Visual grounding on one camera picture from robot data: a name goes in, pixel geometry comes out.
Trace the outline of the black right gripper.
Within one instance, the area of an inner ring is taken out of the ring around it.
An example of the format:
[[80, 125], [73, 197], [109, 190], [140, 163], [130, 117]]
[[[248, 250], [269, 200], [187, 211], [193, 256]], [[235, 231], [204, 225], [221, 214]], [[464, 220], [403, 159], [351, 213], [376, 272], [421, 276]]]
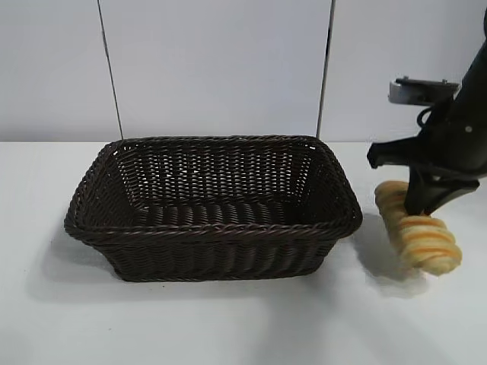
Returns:
[[[404, 207], [409, 215], [430, 215], [456, 198], [475, 192], [486, 177], [486, 114], [474, 113], [427, 125], [416, 136], [373, 143], [372, 168], [409, 167]], [[432, 176], [465, 180], [434, 181]]]

